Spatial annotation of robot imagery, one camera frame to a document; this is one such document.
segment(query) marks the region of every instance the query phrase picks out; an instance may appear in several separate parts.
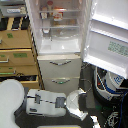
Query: refrigerator door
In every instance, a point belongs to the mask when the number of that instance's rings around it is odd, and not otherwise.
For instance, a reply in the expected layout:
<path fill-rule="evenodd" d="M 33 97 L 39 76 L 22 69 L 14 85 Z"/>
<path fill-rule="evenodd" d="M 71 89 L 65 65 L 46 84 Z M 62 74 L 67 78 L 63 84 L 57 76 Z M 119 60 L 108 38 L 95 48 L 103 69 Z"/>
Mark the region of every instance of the refrigerator door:
<path fill-rule="evenodd" d="M 128 78 L 128 1 L 94 0 L 83 61 Z"/>

